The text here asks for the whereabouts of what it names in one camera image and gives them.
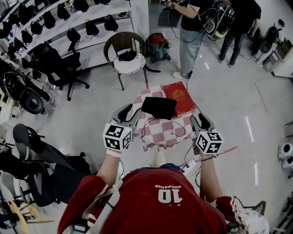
red book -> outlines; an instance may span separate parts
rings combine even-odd
[[[175,115],[180,117],[196,109],[195,103],[192,101],[184,84],[180,81],[174,84],[166,85],[163,90],[169,99],[177,101],[175,107]]]

checkered tablecloth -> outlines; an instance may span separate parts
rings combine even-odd
[[[146,97],[166,97],[162,90],[163,87],[164,85],[156,85],[142,91],[133,103],[132,113],[141,108]],[[183,139],[194,137],[190,124],[190,116],[193,113],[188,113],[181,117],[173,117],[173,121],[171,121],[167,119],[154,120],[151,114],[141,112],[137,123],[137,131],[139,137],[143,136],[141,139],[144,151],[155,146],[164,147],[165,149],[167,147],[174,147],[175,144]]]

wall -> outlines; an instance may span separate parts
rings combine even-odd
[[[285,0],[255,0],[261,7],[260,32],[265,35],[266,31],[279,19],[285,23],[283,29],[284,37],[293,43],[293,10]],[[292,77],[293,54],[291,53],[284,63],[280,64],[275,70],[275,75]]]

white floor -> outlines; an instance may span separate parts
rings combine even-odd
[[[166,30],[165,35],[173,45],[169,51],[172,59],[150,65],[162,71],[147,73],[150,86],[177,82],[172,73],[179,61],[179,41],[170,30]],[[229,68],[231,49],[224,63],[218,63],[221,44],[222,41],[203,42],[188,82],[188,91],[224,137],[222,150],[238,146],[215,159],[224,193],[238,196],[246,205],[266,201],[265,217],[272,227],[283,202],[293,190],[293,179],[287,178],[288,170],[282,170],[277,159],[278,145],[285,141],[283,126],[293,120],[293,85],[289,79],[275,78],[266,73],[253,59],[239,57],[235,66]],[[246,58],[250,57],[245,48],[242,52]],[[53,90],[51,94],[56,101],[48,118],[24,113],[19,121],[38,130],[46,136],[47,143],[65,154],[84,151],[87,161],[98,170],[106,152],[102,141],[105,124],[116,109],[132,103],[146,88],[142,71],[122,75],[121,78],[125,91],[121,91],[117,73],[109,65],[95,67],[84,74],[90,89],[75,85],[71,101],[66,100],[67,88]],[[167,161],[182,164],[190,146],[191,141],[185,140],[176,148],[169,149],[166,151]],[[155,154],[155,149],[144,153],[141,141],[135,139],[122,157],[125,173],[146,163],[153,165]],[[31,233],[55,233],[64,208],[65,204],[40,208],[44,220],[53,219],[55,222],[31,226]]]

